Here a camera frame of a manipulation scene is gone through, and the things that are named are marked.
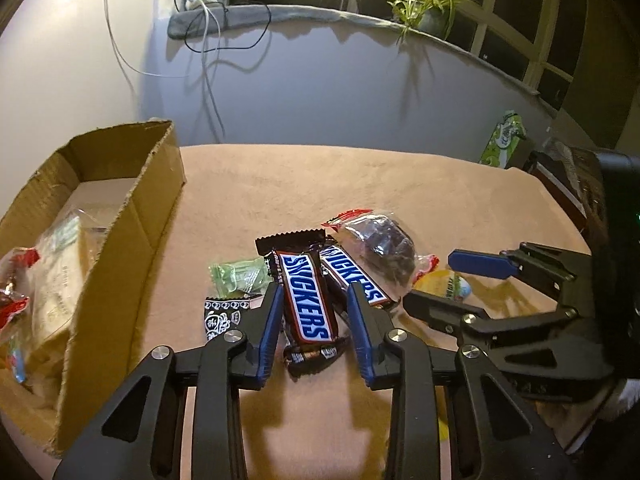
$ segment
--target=green candy wrapper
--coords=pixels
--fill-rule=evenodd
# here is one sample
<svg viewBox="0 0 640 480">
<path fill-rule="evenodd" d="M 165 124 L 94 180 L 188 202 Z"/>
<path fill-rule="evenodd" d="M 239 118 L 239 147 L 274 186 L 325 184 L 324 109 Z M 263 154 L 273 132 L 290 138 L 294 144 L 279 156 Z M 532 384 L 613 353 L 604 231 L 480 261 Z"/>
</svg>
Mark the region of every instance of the green candy wrapper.
<svg viewBox="0 0 640 480">
<path fill-rule="evenodd" d="M 244 298 L 264 294 L 271 281 L 264 258 L 209 266 L 216 295 L 221 299 Z"/>
<path fill-rule="evenodd" d="M 505 112 L 502 120 L 495 125 L 489 143 L 480 156 L 480 164 L 494 168 L 506 168 L 518 145 L 527 139 L 522 117 L 513 110 Z"/>
</svg>

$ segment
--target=plant pot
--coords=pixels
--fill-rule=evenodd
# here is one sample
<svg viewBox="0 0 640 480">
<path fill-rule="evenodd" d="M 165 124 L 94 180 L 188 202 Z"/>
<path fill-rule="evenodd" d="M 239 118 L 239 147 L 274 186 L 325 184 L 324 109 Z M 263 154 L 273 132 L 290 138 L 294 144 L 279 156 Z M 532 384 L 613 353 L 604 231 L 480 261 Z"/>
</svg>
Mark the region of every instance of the plant pot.
<svg viewBox="0 0 640 480">
<path fill-rule="evenodd" d="M 432 7 L 424 11 L 420 22 L 415 28 L 420 30 L 420 32 L 425 32 L 444 40 L 444 35 L 447 30 L 447 17 L 440 9 Z"/>
</svg>

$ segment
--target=white cable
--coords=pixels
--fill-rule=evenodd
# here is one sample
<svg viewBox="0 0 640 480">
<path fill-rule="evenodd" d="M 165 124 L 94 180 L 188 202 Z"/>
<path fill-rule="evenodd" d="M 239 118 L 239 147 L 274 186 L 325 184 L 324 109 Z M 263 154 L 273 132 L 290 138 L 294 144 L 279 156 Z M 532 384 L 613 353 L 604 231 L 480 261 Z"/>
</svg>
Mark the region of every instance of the white cable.
<svg viewBox="0 0 640 480">
<path fill-rule="evenodd" d="M 118 56 L 122 62 L 127 65 L 130 69 L 132 69 L 134 72 L 138 72 L 139 74 L 142 75 L 150 75 L 153 77 L 165 77 L 165 78 L 171 78 L 171 79 L 182 79 L 187 77 L 187 75 L 163 75 L 163 74 L 153 74 L 151 72 L 142 72 L 142 70 L 138 70 L 137 68 L 132 67 L 129 62 L 124 59 L 124 56 L 122 55 L 122 53 L 120 52 L 120 49 L 118 48 L 118 44 L 116 43 L 116 39 L 113 36 L 113 31 L 111 30 L 111 20 L 109 19 L 109 1 L 108 0 L 103 0 L 104 3 L 104 19 L 107 22 L 107 29 L 109 31 L 109 37 L 111 38 L 111 45 L 113 46 L 113 49 L 116 53 L 116 56 Z"/>
<path fill-rule="evenodd" d="M 222 118 L 220 118 L 220 112 L 218 111 L 218 106 L 216 105 L 216 99 L 213 97 L 213 90 L 211 89 L 211 82 L 209 81 L 209 76 L 207 75 L 207 36 L 209 32 L 209 15 L 216 22 L 216 26 L 218 27 L 218 46 L 216 47 L 216 51 L 218 53 L 216 57 L 216 61 L 213 67 L 213 73 L 211 74 L 211 80 L 216 76 L 216 70 L 218 68 L 218 61 L 220 60 L 220 44 L 222 43 L 222 30 L 220 28 L 220 22 L 216 18 L 216 15 L 213 11 L 206 6 L 203 0 L 198 0 L 200 5 L 202 6 L 202 10 L 204 12 L 204 33 L 202 35 L 202 48 L 200 49 L 200 60 L 202 61 L 202 77 L 207 85 L 207 91 L 209 92 L 209 99 L 211 99 L 211 104 L 213 105 L 213 111 L 216 114 L 218 119 L 218 123 L 220 124 L 220 129 L 222 130 L 222 138 L 226 138 L 225 125 L 222 123 Z"/>
</svg>

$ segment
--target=clear plastic bag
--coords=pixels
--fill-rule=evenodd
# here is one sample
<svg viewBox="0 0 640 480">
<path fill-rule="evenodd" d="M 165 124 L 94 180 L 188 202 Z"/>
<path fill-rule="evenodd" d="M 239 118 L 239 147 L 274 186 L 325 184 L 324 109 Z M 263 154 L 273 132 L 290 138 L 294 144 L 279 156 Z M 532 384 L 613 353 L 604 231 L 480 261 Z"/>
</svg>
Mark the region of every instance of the clear plastic bag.
<svg viewBox="0 0 640 480">
<path fill-rule="evenodd" d="M 255 260 L 211 264 L 209 273 L 215 297 L 224 300 L 262 295 L 271 282 L 262 256 Z"/>
<path fill-rule="evenodd" d="M 394 296 L 404 296 L 417 276 L 433 270 L 438 259 L 418 253 L 414 238 L 392 212 L 352 209 L 322 224 L 349 255 L 374 271 L 378 283 Z"/>
<path fill-rule="evenodd" d="M 33 249 L 14 250 L 0 260 L 0 275 L 13 276 L 2 278 L 0 298 L 11 292 L 28 300 L 19 316 L 0 328 L 0 344 L 7 367 L 41 406 L 53 406 L 58 398 L 68 329 L 117 212 L 116 205 L 67 207 Z M 11 258 L 29 265 L 16 267 L 12 274 L 3 265 Z"/>
</svg>

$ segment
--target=cardboard box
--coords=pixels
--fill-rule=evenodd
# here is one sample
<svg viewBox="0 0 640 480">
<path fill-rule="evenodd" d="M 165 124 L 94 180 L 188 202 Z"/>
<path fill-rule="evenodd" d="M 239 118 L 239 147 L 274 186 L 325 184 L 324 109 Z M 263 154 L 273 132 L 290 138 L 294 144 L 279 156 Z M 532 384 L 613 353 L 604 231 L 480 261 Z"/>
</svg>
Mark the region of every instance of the cardboard box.
<svg viewBox="0 0 640 480">
<path fill-rule="evenodd" d="M 55 456 L 127 375 L 147 273 L 184 183 L 173 124 L 122 124 L 73 138 L 38 168 L 0 221 L 0 254 L 31 247 L 82 183 L 111 179 L 134 180 L 69 324 L 57 406 L 41 407 L 0 370 L 0 410 Z"/>
</svg>

